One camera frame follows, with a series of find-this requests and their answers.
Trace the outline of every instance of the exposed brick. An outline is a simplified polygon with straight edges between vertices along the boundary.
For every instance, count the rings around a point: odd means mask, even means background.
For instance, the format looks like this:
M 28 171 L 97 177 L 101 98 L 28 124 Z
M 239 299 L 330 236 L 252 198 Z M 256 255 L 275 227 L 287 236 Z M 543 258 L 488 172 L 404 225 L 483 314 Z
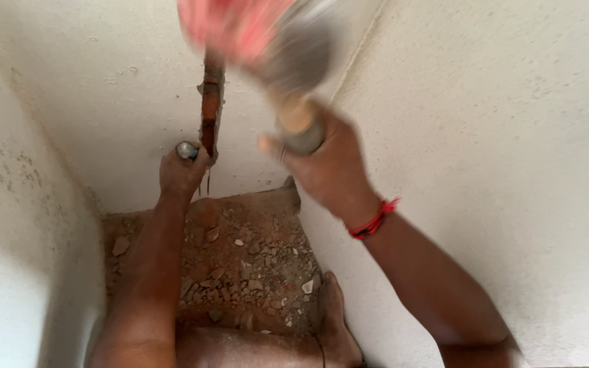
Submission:
M 201 90 L 201 144 L 213 158 L 213 162 L 216 159 L 215 134 L 222 112 L 224 72 L 224 64 L 211 53 L 207 53 Z

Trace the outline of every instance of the hand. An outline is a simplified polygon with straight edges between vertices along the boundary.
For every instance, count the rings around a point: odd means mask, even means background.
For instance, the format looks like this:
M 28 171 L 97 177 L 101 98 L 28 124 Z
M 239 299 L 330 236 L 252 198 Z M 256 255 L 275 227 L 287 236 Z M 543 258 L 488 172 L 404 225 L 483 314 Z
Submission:
M 160 161 L 160 196 L 179 197 L 189 204 L 195 190 L 201 185 L 209 157 L 206 148 L 200 147 L 194 162 L 182 159 L 171 150 Z
M 328 109 L 317 106 L 327 135 L 313 155 L 295 155 L 282 142 L 265 135 L 258 137 L 258 149 L 283 163 L 306 192 L 347 227 L 362 227 L 378 214 L 381 199 L 367 180 L 353 128 Z

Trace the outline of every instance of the red thread bracelet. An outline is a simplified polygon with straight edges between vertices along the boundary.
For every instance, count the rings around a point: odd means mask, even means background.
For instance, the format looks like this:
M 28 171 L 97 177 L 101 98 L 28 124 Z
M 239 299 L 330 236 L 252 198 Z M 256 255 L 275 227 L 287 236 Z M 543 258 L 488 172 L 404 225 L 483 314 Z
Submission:
M 347 229 L 349 231 L 349 235 L 358 240 L 363 240 L 368 238 L 370 235 L 373 235 L 373 233 L 379 230 L 383 222 L 386 220 L 386 215 L 395 211 L 399 200 L 401 200 L 401 198 L 395 198 L 395 200 L 392 202 L 383 201 L 381 209 L 379 210 L 376 217 L 373 218 L 373 220 L 367 223 L 367 225 L 364 227 L 359 227 L 358 229 Z

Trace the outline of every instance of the knee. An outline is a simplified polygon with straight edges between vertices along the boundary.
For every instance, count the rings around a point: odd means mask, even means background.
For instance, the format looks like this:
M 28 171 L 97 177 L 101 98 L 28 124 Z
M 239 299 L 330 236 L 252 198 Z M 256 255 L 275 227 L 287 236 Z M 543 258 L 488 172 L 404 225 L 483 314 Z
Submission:
M 184 329 L 176 336 L 177 368 L 215 368 L 217 342 L 200 329 Z

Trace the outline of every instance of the wooden hammer handle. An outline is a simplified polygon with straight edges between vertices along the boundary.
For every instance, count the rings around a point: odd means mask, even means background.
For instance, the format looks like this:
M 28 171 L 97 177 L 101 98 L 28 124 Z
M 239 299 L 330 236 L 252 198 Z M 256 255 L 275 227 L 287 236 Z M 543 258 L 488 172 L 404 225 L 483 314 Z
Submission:
M 324 143 L 326 129 L 315 104 L 305 96 L 272 98 L 276 106 L 277 126 L 285 146 L 297 155 L 309 156 Z

